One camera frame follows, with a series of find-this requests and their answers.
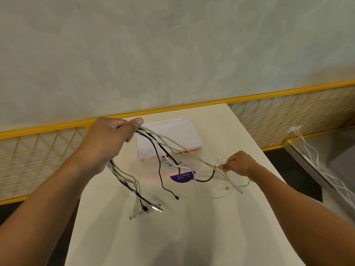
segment concrete wall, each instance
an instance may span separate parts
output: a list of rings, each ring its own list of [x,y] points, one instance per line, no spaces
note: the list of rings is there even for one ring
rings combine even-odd
[[[0,130],[352,80],[354,7],[0,0]]]

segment white table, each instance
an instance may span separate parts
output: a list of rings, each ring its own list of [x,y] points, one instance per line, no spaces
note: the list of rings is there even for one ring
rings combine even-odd
[[[146,123],[189,117],[202,139],[204,160],[218,163],[218,157],[225,161],[244,150],[280,177],[226,104],[142,117]],[[142,195],[161,202],[164,210],[130,221],[135,197],[105,169],[82,193],[66,266],[304,265],[255,183],[243,188],[243,194],[234,190],[224,199],[211,199],[199,194],[193,181],[163,179],[180,196],[175,200],[159,180],[140,177],[136,138],[124,144],[115,161],[136,175]],[[236,184],[247,182],[234,173],[230,177]]]

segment purple label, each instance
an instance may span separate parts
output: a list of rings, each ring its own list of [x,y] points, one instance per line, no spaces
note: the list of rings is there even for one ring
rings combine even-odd
[[[191,179],[193,179],[193,173],[192,172],[182,173],[180,175],[179,174],[173,175],[170,178],[178,183],[186,183],[189,182]]]

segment hand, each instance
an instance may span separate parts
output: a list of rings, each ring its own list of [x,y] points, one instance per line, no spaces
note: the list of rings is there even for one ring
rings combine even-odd
[[[129,142],[143,124],[142,118],[127,121],[120,118],[98,118],[91,126],[78,149],[70,157],[76,159],[93,175],[101,173],[106,164]]]
[[[222,170],[224,173],[232,170],[236,174],[247,176],[251,181],[251,170],[260,166],[250,155],[246,154],[244,151],[238,151],[237,153],[230,156],[225,164],[218,166],[218,169]]]

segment person's right arm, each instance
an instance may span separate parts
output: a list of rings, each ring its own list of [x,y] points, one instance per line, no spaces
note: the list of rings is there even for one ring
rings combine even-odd
[[[307,265],[355,265],[355,228],[297,192],[243,151],[219,169],[254,181],[264,193],[288,241]]]

